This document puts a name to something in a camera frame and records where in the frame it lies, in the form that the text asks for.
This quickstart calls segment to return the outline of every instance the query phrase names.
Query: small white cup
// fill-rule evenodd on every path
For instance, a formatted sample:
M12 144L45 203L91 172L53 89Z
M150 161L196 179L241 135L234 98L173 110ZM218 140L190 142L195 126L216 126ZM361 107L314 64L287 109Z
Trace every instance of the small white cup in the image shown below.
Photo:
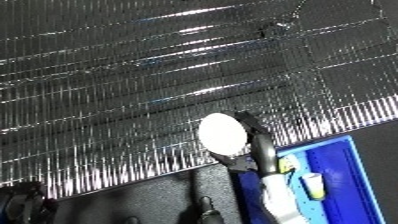
M304 174L301 179L303 180L304 187L312 200L320 201L325 199L326 193L322 174L307 173Z

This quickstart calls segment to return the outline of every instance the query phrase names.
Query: reflective metallic sheet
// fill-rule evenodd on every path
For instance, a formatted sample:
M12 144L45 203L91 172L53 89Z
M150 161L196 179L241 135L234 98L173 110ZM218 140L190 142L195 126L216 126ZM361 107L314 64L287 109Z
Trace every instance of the reflective metallic sheet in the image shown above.
M397 35L372 0L0 0L0 183L61 198L214 162L201 118L278 146L398 116Z

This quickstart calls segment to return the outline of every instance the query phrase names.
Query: blue tray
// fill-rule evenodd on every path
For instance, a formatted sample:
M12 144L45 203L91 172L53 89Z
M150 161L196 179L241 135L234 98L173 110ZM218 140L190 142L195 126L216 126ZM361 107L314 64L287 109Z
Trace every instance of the blue tray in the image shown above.
M301 169L287 174L301 213L311 224L383 224L376 198L350 136L281 150L279 157L294 154ZM324 201L312 201L300 177L308 172L322 173L327 192ZM254 172L239 175L246 210L252 224L268 224L260 206L259 179Z

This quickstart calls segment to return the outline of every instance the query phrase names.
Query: crinkled foil surface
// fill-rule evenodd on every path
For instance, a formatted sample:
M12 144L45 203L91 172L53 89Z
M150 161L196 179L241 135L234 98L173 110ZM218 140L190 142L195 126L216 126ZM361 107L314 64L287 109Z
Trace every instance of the crinkled foil surface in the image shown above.
M0 0L0 17L2 185L62 198L213 163L196 129L223 110L279 147L398 116L377 1Z

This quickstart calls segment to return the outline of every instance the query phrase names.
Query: white robot part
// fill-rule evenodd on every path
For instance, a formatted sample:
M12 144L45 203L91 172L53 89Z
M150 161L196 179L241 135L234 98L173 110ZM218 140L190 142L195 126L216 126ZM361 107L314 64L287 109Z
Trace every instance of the white robot part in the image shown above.
M263 177L262 201L278 224L309 224L299 212L296 198L283 174Z
M247 133L235 118L222 113L205 117L198 131L199 139L210 152L232 156L247 143Z

